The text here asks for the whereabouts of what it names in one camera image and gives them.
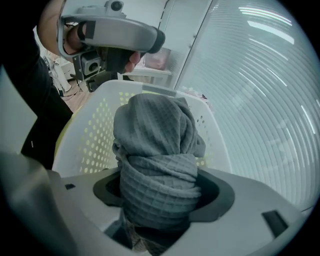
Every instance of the white laundry basket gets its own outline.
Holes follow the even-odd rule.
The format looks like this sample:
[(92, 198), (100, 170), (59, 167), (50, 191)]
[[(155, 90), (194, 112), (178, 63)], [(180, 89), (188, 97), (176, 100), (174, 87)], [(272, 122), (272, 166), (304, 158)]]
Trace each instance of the white laundry basket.
[(78, 111), (59, 144), (53, 170), (61, 177), (100, 172), (117, 167), (112, 152), (114, 116), (118, 107), (136, 94), (157, 93), (184, 97), (206, 143), (205, 157), (197, 165), (231, 172), (228, 153), (215, 118), (207, 104), (191, 95), (142, 82), (110, 80), (103, 83)]

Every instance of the finger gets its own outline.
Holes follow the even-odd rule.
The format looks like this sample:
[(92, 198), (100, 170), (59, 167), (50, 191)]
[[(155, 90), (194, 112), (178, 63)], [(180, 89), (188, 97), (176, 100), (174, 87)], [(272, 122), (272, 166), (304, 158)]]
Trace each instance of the finger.
[(129, 73), (132, 72), (134, 70), (134, 68), (135, 68), (135, 64), (133, 64), (131, 62), (127, 63), (124, 67), (125, 71), (129, 72)]
[(140, 61), (141, 59), (141, 55), (140, 55), (140, 52), (135, 52), (134, 54), (132, 54), (130, 56), (130, 62), (132, 62), (133, 64), (138, 64), (138, 62)]

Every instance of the hand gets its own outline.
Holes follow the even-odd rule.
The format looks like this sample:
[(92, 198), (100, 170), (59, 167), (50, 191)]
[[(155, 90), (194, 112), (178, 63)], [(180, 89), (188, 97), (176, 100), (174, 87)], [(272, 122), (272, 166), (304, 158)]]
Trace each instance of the hand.
[[(75, 53), (83, 47), (79, 37), (78, 37), (78, 25), (66, 30), (66, 42), (63, 47), (68, 54)], [(82, 27), (83, 34), (86, 34), (86, 24)], [(125, 65), (124, 69), (126, 72), (132, 72), (135, 66), (141, 59), (140, 52), (135, 52), (131, 55), (129, 62)]]

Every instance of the gray handheld device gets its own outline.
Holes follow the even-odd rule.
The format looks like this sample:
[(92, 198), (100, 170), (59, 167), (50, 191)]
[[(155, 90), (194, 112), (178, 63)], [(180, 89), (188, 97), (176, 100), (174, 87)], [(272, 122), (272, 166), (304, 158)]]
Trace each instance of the gray handheld device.
[[(86, 80), (101, 71), (123, 73), (134, 52), (157, 53), (165, 42), (159, 29), (127, 19), (122, 12), (124, 3), (118, 0), (94, 0), (97, 5), (87, 6), (87, 0), (66, 0), (58, 23), (58, 50), (65, 58), (72, 58), (75, 78)], [(86, 24), (80, 38), (82, 50), (68, 54), (64, 49), (66, 24)]]

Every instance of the gray towel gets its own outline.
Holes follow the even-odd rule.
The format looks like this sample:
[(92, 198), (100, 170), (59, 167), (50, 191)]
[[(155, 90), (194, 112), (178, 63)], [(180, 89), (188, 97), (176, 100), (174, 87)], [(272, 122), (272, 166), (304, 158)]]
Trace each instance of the gray towel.
[(127, 219), (140, 227), (179, 229), (201, 196), (195, 157), (206, 148), (186, 100), (138, 94), (117, 109), (113, 135)]

